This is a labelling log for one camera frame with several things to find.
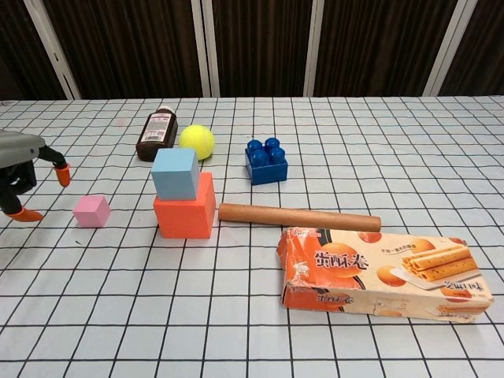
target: brown bottle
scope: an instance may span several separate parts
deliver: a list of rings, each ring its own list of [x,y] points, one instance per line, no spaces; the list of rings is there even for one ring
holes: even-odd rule
[[[147,118],[139,141],[136,143],[139,159],[154,161],[160,148],[172,148],[178,128],[173,109],[169,106],[160,106]]]

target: lego brick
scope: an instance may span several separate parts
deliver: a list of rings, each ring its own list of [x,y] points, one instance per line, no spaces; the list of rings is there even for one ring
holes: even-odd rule
[[[208,239],[215,214],[212,173],[202,172],[195,200],[154,200],[154,212],[161,236],[167,239]]]
[[[280,141],[276,138],[267,139],[264,146],[256,139],[248,142],[245,163],[252,185],[287,179],[285,151],[280,148]]]
[[[73,210],[80,227],[100,228],[109,219],[110,208],[102,195],[84,195]]]
[[[156,154],[150,174],[160,199],[196,199],[199,167],[193,149],[160,149]]]

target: dark curtain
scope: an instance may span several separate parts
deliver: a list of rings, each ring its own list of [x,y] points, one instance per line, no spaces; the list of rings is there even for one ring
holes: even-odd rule
[[[3,100],[66,98],[22,0],[0,0],[0,82]]]
[[[479,0],[440,95],[504,95],[504,1]]]
[[[83,98],[202,95],[189,0],[44,0]]]
[[[316,96],[422,95],[457,0],[328,0]]]
[[[301,96],[311,0],[215,0],[220,95]]]

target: yellow tennis ball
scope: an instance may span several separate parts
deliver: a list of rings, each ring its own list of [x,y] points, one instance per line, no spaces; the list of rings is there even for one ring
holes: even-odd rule
[[[203,160],[212,154],[215,139],[209,128],[192,124],[180,134],[179,145],[183,148],[194,149],[198,160]]]

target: orange gripper tip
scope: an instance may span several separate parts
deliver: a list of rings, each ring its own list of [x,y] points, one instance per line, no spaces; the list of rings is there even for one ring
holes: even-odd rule
[[[7,214],[7,217],[11,217],[18,222],[38,222],[44,218],[41,213],[25,208],[23,208],[19,213]]]
[[[70,165],[64,168],[55,168],[57,180],[62,187],[67,187],[70,184]]]

